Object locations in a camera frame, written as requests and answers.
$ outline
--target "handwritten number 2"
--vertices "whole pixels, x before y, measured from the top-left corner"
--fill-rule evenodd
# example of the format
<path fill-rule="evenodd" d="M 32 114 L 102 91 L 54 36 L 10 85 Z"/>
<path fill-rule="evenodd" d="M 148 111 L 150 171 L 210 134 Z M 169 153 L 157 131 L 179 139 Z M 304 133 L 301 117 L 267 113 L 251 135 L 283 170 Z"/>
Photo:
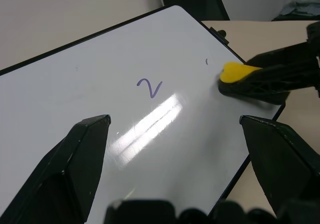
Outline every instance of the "handwritten number 2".
<path fill-rule="evenodd" d="M 152 88 L 151 88 L 151 84 L 150 81 L 146 78 L 142 78 L 140 81 L 138 81 L 138 83 L 136 84 L 137 86 L 140 86 L 140 84 L 145 81 L 148 84 L 149 87 L 149 92 L 150 92 L 150 97 L 154 98 L 157 94 L 157 92 L 159 91 L 159 88 L 161 87 L 162 81 L 158 84 L 158 86 L 156 87 L 154 93 L 152 93 Z"/>

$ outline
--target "yellow eraser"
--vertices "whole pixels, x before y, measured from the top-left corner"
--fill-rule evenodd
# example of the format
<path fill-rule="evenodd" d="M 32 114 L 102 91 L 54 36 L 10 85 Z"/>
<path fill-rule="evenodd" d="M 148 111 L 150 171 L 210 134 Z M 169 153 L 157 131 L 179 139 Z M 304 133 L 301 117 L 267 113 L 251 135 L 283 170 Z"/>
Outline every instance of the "yellow eraser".
<path fill-rule="evenodd" d="M 260 69 L 260 67 L 244 65 L 235 61 L 227 62 L 220 74 L 220 80 L 224 83 L 235 83 Z"/>

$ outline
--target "table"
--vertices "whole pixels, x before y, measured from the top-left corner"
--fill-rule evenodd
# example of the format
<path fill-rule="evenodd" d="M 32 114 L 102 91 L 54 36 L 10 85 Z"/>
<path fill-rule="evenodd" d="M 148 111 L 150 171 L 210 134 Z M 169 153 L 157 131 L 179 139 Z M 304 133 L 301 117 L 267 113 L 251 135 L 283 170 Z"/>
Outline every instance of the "table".
<path fill-rule="evenodd" d="M 229 46 L 245 61 L 271 50 L 305 42 L 306 27 L 312 21 L 205 21 L 208 27 L 225 30 Z M 320 99 L 313 87 L 294 90 L 278 122 L 290 125 L 317 153 L 320 153 Z M 273 213 L 259 185 L 251 163 L 228 196 L 246 211 L 260 207 Z"/>

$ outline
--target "whiteboard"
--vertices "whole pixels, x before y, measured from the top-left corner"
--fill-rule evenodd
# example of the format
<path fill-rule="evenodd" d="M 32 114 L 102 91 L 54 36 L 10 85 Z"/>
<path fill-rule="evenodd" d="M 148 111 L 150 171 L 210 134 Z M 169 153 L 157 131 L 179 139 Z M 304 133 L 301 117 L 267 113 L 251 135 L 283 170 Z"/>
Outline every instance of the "whiteboard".
<path fill-rule="evenodd" d="M 240 62 L 172 6 L 0 76 L 0 214 L 75 123 L 102 114 L 111 125 L 87 223 L 119 199 L 208 214 L 248 155 L 239 117 L 279 109 L 220 94 L 230 61 Z"/>

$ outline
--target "black frame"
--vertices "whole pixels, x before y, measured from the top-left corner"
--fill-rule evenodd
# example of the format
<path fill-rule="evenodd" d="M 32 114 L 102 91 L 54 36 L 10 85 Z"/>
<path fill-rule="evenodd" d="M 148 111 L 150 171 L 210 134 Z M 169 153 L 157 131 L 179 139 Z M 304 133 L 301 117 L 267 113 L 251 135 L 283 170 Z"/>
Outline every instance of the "black frame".
<path fill-rule="evenodd" d="M 41 60 L 41 59 L 44 59 L 44 58 L 46 58 L 46 57 L 49 57 L 49 56 L 51 56 L 51 55 L 53 55 L 53 54 L 59 53 L 59 52 L 61 52 L 61 51 L 63 51 L 63 50 L 66 50 L 66 49 L 68 49 L 68 48 L 71 48 L 71 47 L 73 47 L 73 46 L 75 46 L 75 45 L 78 45 L 78 44 L 80 44 L 80 43 L 83 43 L 83 42 L 88 41 L 88 40 L 90 40 L 90 39 L 93 39 L 93 38 L 95 38 L 95 37 L 98 37 L 98 36 L 100 36 L 100 35 L 102 35 L 102 34 L 105 34 L 105 33 L 108 33 L 108 32 L 110 32 L 110 31 L 113 31 L 113 30 L 115 30 L 115 29 L 117 29 L 117 28 L 119 28 L 119 27 L 125 26 L 125 25 L 130 24 L 130 23 L 132 23 L 132 22 L 135 22 L 135 21 L 137 21 L 137 20 L 139 20 L 139 19 L 145 18 L 145 17 L 150 16 L 150 15 L 152 15 L 152 14 L 154 14 L 154 13 L 157 13 L 157 12 L 160 12 L 160 11 L 162 11 L 162 10 L 164 10 L 164 9 L 170 8 L 170 7 L 172 7 L 172 6 L 177 6 L 177 5 L 163 6 L 163 7 L 161 7 L 161 8 L 156 9 L 156 10 L 147 12 L 147 13 L 142 14 L 142 15 L 139 15 L 139 16 L 137 16 L 137 17 L 135 17 L 135 18 L 132 18 L 132 19 L 129 19 L 129 20 L 124 21 L 124 22 L 122 22 L 122 23 L 119 23 L 119 24 L 117 24 L 117 25 L 108 27 L 108 28 L 106 28 L 106 29 L 103 29 L 103 30 L 98 31 L 98 32 L 96 32 L 96 33 L 93 33 L 93 34 L 91 34 L 91 35 L 88 35 L 88 36 L 86 36 L 86 37 L 83 37 L 83 38 L 81 38 L 81 39 L 78 39 L 78 40 L 75 40 L 75 41 L 73 41 L 73 42 L 70 42 L 70 43 L 68 43 L 68 44 L 66 44 L 66 45 L 60 46 L 60 47 L 58 47 L 58 48 L 55 48 L 55 49 L 50 50 L 50 51 L 48 51 L 48 52 L 45 52 L 45 53 L 43 53 L 43 54 L 37 55 L 37 56 L 35 56 L 35 57 L 33 57 L 33 58 L 30 58 L 30 59 L 28 59 L 28 60 L 22 61 L 22 62 L 20 62 L 20 63 L 18 63 L 18 64 L 15 64 L 15 65 L 12 65 L 12 66 L 7 67 L 7 68 L 5 68 L 5 69 L 2 69 L 2 70 L 0 70 L 0 76 L 5 75 L 5 74 L 10 73 L 10 72 L 13 72 L 14 70 L 17 70 L 17 69 L 19 69 L 19 68 L 23 68 L 23 67 L 25 67 L 25 66 L 27 66 L 27 65 L 29 65 L 29 64 L 31 64 L 31 63 L 37 62 L 37 61 L 39 61 L 39 60 Z M 220 35 L 219 35 L 216 31 L 210 30 L 210 29 L 209 29 L 207 26 L 205 26 L 201 21 L 199 21 L 199 20 L 196 20 L 196 21 L 197 21 L 203 28 L 205 28 L 210 34 L 212 34 L 216 39 L 218 39 L 218 40 L 221 42 L 221 44 L 224 45 L 231 53 L 233 53 L 241 62 L 243 62 L 244 64 L 246 63 L 238 54 L 236 54 L 228 45 L 226 45 L 226 44 L 221 40 Z M 283 105 L 281 105 L 281 107 L 279 108 L 279 110 L 277 111 L 277 113 L 274 115 L 274 117 L 273 117 L 272 120 L 276 121 L 276 120 L 278 119 L 278 117 L 280 116 L 281 112 L 284 110 L 285 106 L 286 106 L 285 103 L 284 103 Z M 233 189 L 233 187 L 236 185 L 237 181 L 239 180 L 240 176 L 242 175 L 242 173 L 244 172 L 244 170 L 247 168 L 249 162 L 250 162 L 250 157 L 249 157 L 249 155 L 248 155 L 248 157 L 244 160 L 244 162 L 242 163 L 242 165 L 240 166 L 240 168 L 238 169 L 238 171 L 236 172 L 236 174 L 234 175 L 234 177 L 231 179 L 230 183 L 228 184 L 228 186 L 226 187 L 226 189 L 224 190 L 224 192 L 222 193 L 222 195 L 220 196 L 220 198 L 217 200 L 217 202 L 216 202 L 215 204 L 213 204 L 214 206 L 213 206 L 211 212 L 209 213 L 209 216 L 213 214 L 213 210 L 214 210 L 214 208 L 216 207 L 217 203 L 218 203 L 219 201 L 221 201 L 221 200 L 223 200 L 223 199 L 226 199 L 226 198 L 228 197 L 228 195 L 230 194 L 231 190 Z"/>

